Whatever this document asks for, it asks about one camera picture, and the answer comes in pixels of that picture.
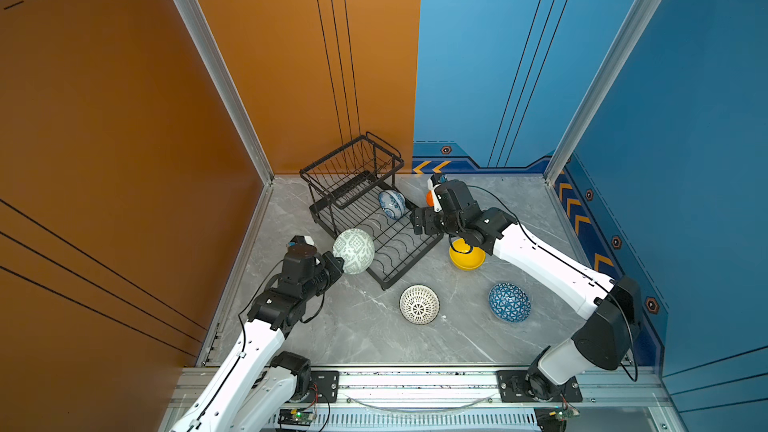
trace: yellow chevron arrow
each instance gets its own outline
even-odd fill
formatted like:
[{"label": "yellow chevron arrow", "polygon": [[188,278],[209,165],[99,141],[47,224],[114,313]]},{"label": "yellow chevron arrow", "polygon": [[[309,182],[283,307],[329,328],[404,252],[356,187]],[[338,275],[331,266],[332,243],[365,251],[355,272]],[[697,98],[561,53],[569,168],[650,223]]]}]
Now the yellow chevron arrow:
[{"label": "yellow chevron arrow", "polygon": [[572,189],[573,187],[571,186],[571,184],[566,184],[566,183],[560,184],[560,202],[563,201],[563,189],[564,188],[571,188]]},{"label": "yellow chevron arrow", "polygon": [[595,272],[600,272],[600,262],[602,262],[603,264],[608,264],[611,267],[614,266],[614,264],[608,257],[604,257],[603,255],[600,255],[600,254],[595,254],[594,255],[594,271]]},{"label": "yellow chevron arrow", "polygon": [[413,171],[416,172],[417,174],[423,174],[424,172],[422,172],[422,167],[426,166],[430,162],[431,160],[425,160],[424,162],[421,163],[420,166],[418,166],[417,168],[414,168]]},{"label": "yellow chevron arrow", "polygon": [[587,224],[591,224],[592,221],[589,219],[589,217],[580,216],[579,214],[576,215],[576,223],[574,225],[574,228],[576,229],[576,235],[578,235],[578,226],[582,222],[586,222]]},{"label": "yellow chevron arrow", "polygon": [[435,174],[437,174],[438,172],[440,172],[440,169],[441,169],[441,168],[445,167],[445,166],[446,166],[447,164],[449,164],[449,163],[451,163],[451,161],[450,161],[450,160],[446,160],[445,162],[443,162],[442,164],[440,164],[440,165],[439,165],[439,166],[437,166],[436,168],[433,168],[433,169],[432,169],[432,171],[433,171]]},{"label": "yellow chevron arrow", "polygon": [[580,206],[581,202],[576,200],[575,198],[570,198],[566,201],[568,204],[568,208],[565,211],[565,214],[568,216],[568,218],[571,218],[571,206]]}]

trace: wire rack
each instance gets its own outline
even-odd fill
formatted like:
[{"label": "wire rack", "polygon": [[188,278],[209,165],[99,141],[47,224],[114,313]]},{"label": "wire rack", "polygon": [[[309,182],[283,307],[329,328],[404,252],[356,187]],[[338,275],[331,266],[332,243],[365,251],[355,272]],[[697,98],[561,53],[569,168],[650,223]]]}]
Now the wire rack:
[{"label": "wire rack", "polygon": [[[312,166],[303,169],[301,175],[310,184],[310,193],[314,202],[310,206],[312,218],[331,237],[338,237],[348,228],[360,228],[373,237],[376,254],[373,257],[373,263],[368,267],[368,273],[383,290],[387,290],[440,242],[442,234],[430,236],[413,233],[411,214],[416,205],[408,199],[406,199],[408,212],[400,219],[394,220],[384,214],[379,205],[379,193],[382,190],[397,190],[394,173],[402,167],[403,162],[399,155],[395,156],[383,149],[370,136],[373,134],[369,132],[365,136],[352,140],[332,154],[314,162]],[[324,176],[315,172],[307,173],[309,169],[323,166],[328,162],[343,164],[344,155],[347,155],[347,159],[351,161],[354,151],[350,153],[350,149],[360,145],[370,145],[372,150],[379,151],[379,156],[385,154],[387,158],[384,160],[389,165],[384,169],[377,168],[376,166],[380,166],[378,161],[371,160],[369,164],[372,168],[356,169],[357,173],[354,174]],[[392,178],[391,185],[385,182],[389,177]],[[334,185],[334,188],[327,188],[327,186],[320,188],[319,184]]]}]

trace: black dish rack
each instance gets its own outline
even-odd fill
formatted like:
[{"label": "black dish rack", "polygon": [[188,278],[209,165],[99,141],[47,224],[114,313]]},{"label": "black dish rack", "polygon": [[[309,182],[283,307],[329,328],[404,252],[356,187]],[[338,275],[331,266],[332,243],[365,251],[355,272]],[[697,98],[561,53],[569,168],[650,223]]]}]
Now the black dish rack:
[{"label": "black dish rack", "polygon": [[[382,290],[390,288],[442,239],[442,234],[413,233],[411,214],[416,205],[408,199],[408,212],[399,220],[387,217],[380,207],[379,193],[397,190],[395,172],[402,165],[399,150],[366,132],[300,171],[310,186],[312,218],[331,237],[348,228],[360,228],[373,237],[376,254],[368,273]],[[390,177],[391,185],[386,183]]]}]

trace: blue bowl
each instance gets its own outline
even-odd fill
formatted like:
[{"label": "blue bowl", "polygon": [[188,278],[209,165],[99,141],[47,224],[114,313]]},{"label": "blue bowl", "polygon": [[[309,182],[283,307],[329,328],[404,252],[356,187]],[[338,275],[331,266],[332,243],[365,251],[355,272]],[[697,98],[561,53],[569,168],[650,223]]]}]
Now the blue bowl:
[{"label": "blue bowl", "polygon": [[506,322],[523,322],[531,314],[531,299],[520,287],[508,282],[491,287],[488,303],[496,317]]}]

